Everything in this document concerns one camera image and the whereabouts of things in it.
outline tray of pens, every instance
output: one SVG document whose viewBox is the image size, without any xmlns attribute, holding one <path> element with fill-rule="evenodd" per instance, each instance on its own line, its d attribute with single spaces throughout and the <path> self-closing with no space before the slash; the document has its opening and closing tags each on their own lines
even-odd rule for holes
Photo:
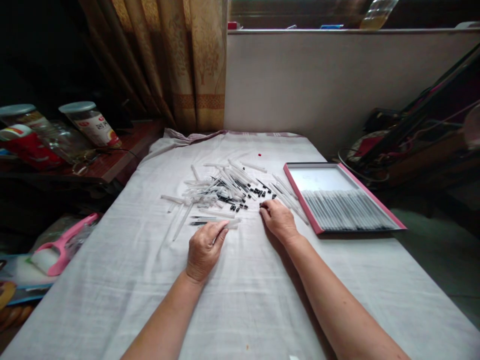
<svg viewBox="0 0 480 360">
<path fill-rule="evenodd" d="M 407 229 L 342 164 L 287 162 L 283 170 L 316 234 Z"/>
</svg>

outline wooden shelf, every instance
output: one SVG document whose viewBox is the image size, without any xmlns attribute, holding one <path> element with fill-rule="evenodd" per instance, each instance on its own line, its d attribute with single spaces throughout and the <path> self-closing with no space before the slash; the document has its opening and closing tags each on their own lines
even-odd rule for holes
<svg viewBox="0 0 480 360">
<path fill-rule="evenodd" d="M 133 128 L 121 129 L 117 135 L 122 142 L 122 149 L 129 150 L 142 159 L 148 153 L 150 145 L 161 137 L 163 128 L 160 120 L 133 121 Z M 140 162 L 124 150 L 109 150 L 109 153 L 101 154 L 89 166 L 84 176 L 75 175 L 69 164 L 53 170 L 37 171 L 24 163 L 0 161 L 0 178 L 108 184 L 132 160 L 136 162 L 135 168 Z"/>
</svg>

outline right hand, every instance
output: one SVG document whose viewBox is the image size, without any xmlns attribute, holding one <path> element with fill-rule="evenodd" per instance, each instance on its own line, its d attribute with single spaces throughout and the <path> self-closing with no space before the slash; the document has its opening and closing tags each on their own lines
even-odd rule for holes
<svg viewBox="0 0 480 360">
<path fill-rule="evenodd" d="M 294 215 L 277 199 L 264 201 L 260 214 L 268 229 L 284 246 L 299 235 Z"/>
</svg>

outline windowsill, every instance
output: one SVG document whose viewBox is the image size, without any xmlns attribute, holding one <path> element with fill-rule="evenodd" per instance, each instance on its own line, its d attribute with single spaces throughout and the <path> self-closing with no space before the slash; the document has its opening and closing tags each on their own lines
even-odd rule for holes
<svg viewBox="0 0 480 360">
<path fill-rule="evenodd" d="M 480 33 L 480 27 L 457 29 L 457 28 L 420 28 L 420 29 L 241 29 L 228 30 L 229 35 L 247 34 L 357 34 L 357 35 L 385 35 L 385 34 L 455 34 L 455 33 Z"/>
</svg>

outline hand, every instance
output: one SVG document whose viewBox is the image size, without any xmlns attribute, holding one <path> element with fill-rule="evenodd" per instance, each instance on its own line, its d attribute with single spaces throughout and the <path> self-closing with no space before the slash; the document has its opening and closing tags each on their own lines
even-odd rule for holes
<svg viewBox="0 0 480 360">
<path fill-rule="evenodd" d="M 229 232 L 224 227 L 228 220 L 207 222 L 191 237 L 188 247 L 186 274 L 194 282 L 203 285 L 219 260 L 225 236 Z"/>
<path fill-rule="evenodd" d="M 268 229 L 284 246 L 299 235 L 294 215 L 277 199 L 264 201 L 260 214 Z"/>
</svg>

